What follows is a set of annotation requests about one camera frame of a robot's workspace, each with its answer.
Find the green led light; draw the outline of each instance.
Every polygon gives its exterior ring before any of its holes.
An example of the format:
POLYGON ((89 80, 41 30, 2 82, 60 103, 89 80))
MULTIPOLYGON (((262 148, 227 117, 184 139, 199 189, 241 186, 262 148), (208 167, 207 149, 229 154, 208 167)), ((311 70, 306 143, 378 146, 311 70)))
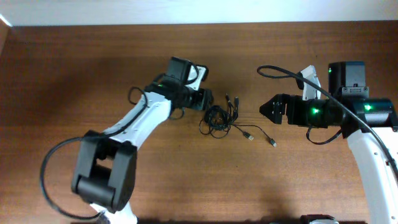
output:
POLYGON ((313 109, 312 109, 312 113, 313 113, 313 114, 319 113, 319 109, 313 108, 313 109))
POLYGON ((372 106, 371 106, 371 105, 364 105, 364 107, 365 107, 365 110, 370 110, 370 109, 372 109, 372 106))

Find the wooden table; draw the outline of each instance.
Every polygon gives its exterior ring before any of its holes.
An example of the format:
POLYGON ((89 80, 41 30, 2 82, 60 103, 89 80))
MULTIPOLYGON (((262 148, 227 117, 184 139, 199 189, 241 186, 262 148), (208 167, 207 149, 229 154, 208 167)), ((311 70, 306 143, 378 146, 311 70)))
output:
MULTIPOLYGON (((138 153, 130 199, 141 218, 243 221, 324 213, 369 220, 358 168, 343 139, 315 146, 305 128, 272 124, 259 107, 275 94, 301 95, 293 79, 270 80, 256 68, 317 68, 327 89, 328 64, 366 63, 372 97, 398 105, 398 22, 311 22, 172 26, 14 27, 0 58, 0 219, 2 223, 69 223, 39 190, 39 167, 56 143, 102 131, 131 108, 130 86, 145 87, 178 56, 207 65, 215 103, 239 96, 237 124, 256 124, 248 141, 233 129, 203 136, 203 112, 166 121, 138 153)), ((337 128, 315 130, 314 140, 337 128)), ((94 214, 71 193, 78 144, 57 152, 47 186, 62 207, 94 214)))

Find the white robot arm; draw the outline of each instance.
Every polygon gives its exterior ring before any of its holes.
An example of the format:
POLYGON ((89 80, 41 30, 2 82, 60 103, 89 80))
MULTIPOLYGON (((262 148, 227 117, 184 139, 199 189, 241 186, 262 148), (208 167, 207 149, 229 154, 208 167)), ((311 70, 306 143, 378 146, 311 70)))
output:
POLYGON ((72 191, 111 223, 135 223, 128 200, 134 189, 137 151, 149 134, 174 109, 205 110, 211 91, 200 88, 208 69, 188 60, 172 58, 162 82, 145 88, 141 99, 125 117, 103 133, 89 131, 81 140, 72 191), (96 163, 112 159, 112 169, 96 163))
MULTIPOLYGON (((317 145, 327 144, 342 134, 348 141, 361 174, 371 223, 397 224, 398 119, 391 100, 369 98, 364 63, 329 64, 328 92, 320 88, 312 65, 298 74, 272 65, 262 65, 257 69, 264 77, 276 78, 263 73, 261 70, 265 68, 287 74, 283 78, 296 78, 303 95, 278 94, 260 107, 260 113, 275 124, 281 124, 282 115, 286 114, 288 124, 308 127, 308 140, 312 128, 340 126, 340 131, 329 140, 310 141, 317 145), (327 100, 320 99, 320 91, 328 97, 327 100)), ((304 218, 302 223, 338 222, 333 217, 318 215, 304 218)))

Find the white bracket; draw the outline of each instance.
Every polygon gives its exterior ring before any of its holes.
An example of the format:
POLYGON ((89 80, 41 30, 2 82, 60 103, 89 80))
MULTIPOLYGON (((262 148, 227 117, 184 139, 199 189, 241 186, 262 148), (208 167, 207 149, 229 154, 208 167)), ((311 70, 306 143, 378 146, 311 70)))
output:
MULTIPOLYGON (((301 71, 301 74, 303 75, 303 78, 306 78, 307 80, 310 80, 317 86, 321 87, 321 83, 319 82, 319 79, 317 77, 317 72, 315 71, 315 67, 313 65, 308 66, 304 70, 301 71)), ((320 99, 321 98, 321 92, 314 89, 312 86, 304 83, 304 89, 303 89, 303 100, 312 100, 312 99, 320 99)))
POLYGON ((191 70, 189 71, 188 81, 193 80, 196 77, 198 77, 198 78, 193 83, 185 85, 187 87, 193 88, 193 90, 195 90, 195 91, 199 90, 201 80, 203 79, 203 77, 205 76, 205 73, 207 71, 207 69, 205 67, 197 66, 197 68, 199 70, 199 74, 197 74, 195 67, 191 66, 191 70))
POLYGON ((90 204, 97 212, 104 212, 104 216, 108 219, 109 223, 128 223, 128 224, 137 224, 138 219, 135 214, 132 213, 130 202, 126 204, 126 206, 119 212, 115 212, 114 214, 108 212, 106 208, 97 205, 95 203, 90 204))

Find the black joint housing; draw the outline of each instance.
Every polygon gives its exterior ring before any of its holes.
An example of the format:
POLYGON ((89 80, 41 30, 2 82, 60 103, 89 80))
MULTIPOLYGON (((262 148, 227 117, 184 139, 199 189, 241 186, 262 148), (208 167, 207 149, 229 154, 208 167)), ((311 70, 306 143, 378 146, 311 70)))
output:
POLYGON ((88 131, 81 141, 72 192, 114 213, 124 208, 134 189, 137 147, 98 136, 88 131), (106 158, 113 160, 112 169, 97 164, 97 159, 106 158))
MULTIPOLYGON (((298 72, 297 75, 299 77, 303 78, 303 74, 301 72, 298 72)), ((297 83, 297 87, 299 88, 299 90, 304 90, 304 82, 303 81, 296 79, 296 83, 297 83)))
POLYGON ((189 60, 172 57, 162 83, 165 85, 183 86, 188 81, 192 65, 189 60))
POLYGON ((364 62, 329 64, 329 93, 335 98, 369 98, 364 62))

